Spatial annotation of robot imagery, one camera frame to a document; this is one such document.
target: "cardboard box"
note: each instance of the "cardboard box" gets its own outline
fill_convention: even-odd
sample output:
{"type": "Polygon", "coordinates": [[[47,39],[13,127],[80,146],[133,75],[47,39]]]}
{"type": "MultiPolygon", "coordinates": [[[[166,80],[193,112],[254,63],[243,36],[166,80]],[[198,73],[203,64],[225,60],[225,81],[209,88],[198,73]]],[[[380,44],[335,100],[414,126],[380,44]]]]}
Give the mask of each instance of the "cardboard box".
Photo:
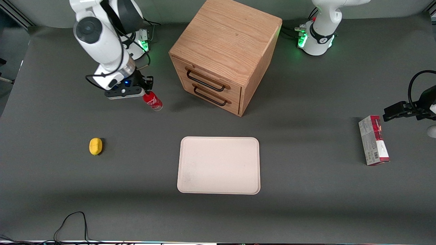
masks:
{"type": "Polygon", "coordinates": [[[382,137],[380,116],[371,115],[359,122],[366,165],[376,166],[389,162],[388,151],[382,137]]]}

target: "drawer handle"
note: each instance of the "drawer handle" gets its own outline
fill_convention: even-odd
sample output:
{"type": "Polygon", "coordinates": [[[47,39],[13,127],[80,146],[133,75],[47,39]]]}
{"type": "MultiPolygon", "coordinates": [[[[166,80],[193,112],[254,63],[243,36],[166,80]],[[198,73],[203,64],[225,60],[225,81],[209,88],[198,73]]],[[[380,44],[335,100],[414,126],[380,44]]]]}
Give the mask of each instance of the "drawer handle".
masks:
{"type": "Polygon", "coordinates": [[[207,96],[205,96],[205,95],[203,95],[203,94],[197,92],[197,88],[198,88],[197,86],[194,87],[194,93],[195,93],[196,95],[201,96],[201,97],[207,99],[208,101],[210,101],[210,102],[212,102],[212,103],[215,103],[215,104],[217,104],[217,105],[219,105],[219,106],[225,106],[225,104],[227,104],[227,100],[225,100],[223,103],[220,103],[220,102],[218,102],[218,101],[216,101],[216,100],[213,100],[213,99],[211,99],[211,98],[209,98],[209,97],[207,97],[207,96]]]}
{"type": "Polygon", "coordinates": [[[196,81],[196,82],[198,82],[199,84],[204,85],[204,86],[206,86],[206,87],[208,87],[208,88],[210,88],[210,89],[213,89],[213,90],[215,90],[215,91],[217,91],[217,92],[222,92],[222,91],[224,90],[224,88],[225,88],[224,85],[222,86],[222,88],[216,88],[216,87],[214,87],[214,86],[210,86],[209,84],[207,84],[207,83],[205,83],[205,82],[202,82],[202,81],[200,81],[200,80],[198,80],[198,79],[196,79],[196,78],[194,78],[194,77],[191,77],[191,76],[189,75],[190,73],[191,73],[191,70],[188,70],[188,72],[186,73],[186,76],[187,76],[189,79],[191,79],[191,80],[193,80],[193,81],[196,81]]]}

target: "wooden drawer cabinet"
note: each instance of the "wooden drawer cabinet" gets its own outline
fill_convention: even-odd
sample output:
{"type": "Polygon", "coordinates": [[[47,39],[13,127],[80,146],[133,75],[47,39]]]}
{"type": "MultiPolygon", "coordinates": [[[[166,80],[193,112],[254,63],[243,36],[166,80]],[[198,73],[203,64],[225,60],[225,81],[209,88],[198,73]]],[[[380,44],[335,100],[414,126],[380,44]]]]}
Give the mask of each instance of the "wooden drawer cabinet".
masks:
{"type": "Polygon", "coordinates": [[[242,116],[271,61],[282,20],[207,0],[169,54],[183,88],[242,116]]]}

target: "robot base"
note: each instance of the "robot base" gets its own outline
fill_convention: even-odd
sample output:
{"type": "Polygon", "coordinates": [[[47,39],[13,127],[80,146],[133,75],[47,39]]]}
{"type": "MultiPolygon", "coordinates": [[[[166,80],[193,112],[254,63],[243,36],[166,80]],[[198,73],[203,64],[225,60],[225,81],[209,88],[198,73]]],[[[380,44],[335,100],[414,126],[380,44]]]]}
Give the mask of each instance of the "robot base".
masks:
{"type": "Polygon", "coordinates": [[[331,47],[334,35],[330,40],[326,40],[325,43],[319,44],[315,37],[312,36],[309,30],[313,21],[308,21],[300,25],[300,32],[303,33],[298,39],[297,47],[303,49],[307,54],[313,56],[319,56],[324,54],[328,48],[331,47]]]}

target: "gray table surface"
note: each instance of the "gray table surface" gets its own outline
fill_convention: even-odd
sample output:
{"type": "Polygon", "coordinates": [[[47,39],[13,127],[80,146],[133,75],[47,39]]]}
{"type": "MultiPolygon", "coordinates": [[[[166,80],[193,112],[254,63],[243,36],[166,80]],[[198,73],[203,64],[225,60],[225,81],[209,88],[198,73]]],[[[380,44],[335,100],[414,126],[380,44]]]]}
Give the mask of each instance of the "gray table surface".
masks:
{"type": "MultiPolygon", "coordinates": [[[[32,30],[0,119],[0,233],[50,239],[66,215],[84,211],[99,240],[436,243],[432,122],[383,123],[391,162],[377,167],[364,163],[357,125],[406,100],[410,78],[436,67],[428,15],[344,20],[321,57],[280,37],[242,118],[183,90],[167,52],[185,27],[156,27],[143,71],[155,77],[160,112],[88,84],[97,64],[71,29],[32,30]],[[185,136],[256,137],[260,192],[180,193],[185,136]],[[93,137],[106,141],[101,156],[89,154],[93,137]]],[[[423,75],[413,96],[434,79],[423,75]]],[[[82,233],[75,216],[59,238],[82,233]]]]}

